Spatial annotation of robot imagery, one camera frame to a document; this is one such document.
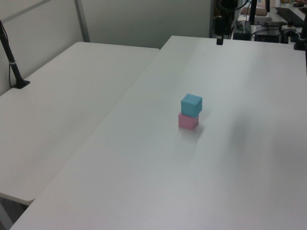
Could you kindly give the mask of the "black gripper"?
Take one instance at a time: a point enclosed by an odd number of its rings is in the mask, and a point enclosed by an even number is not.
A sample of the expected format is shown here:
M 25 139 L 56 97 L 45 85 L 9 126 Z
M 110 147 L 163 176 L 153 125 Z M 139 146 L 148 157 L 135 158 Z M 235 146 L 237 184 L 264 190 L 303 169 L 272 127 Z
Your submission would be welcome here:
M 238 7 L 238 0 L 220 0 L 219 7 L 221 15 L 226 15 L 225 24 L 222 16 L 217 16 L 215 18 L 216 44 L 222 46 L 224 42 L 224 35 L 229 36 L 231 34 L 234 12 L 235 8 Z

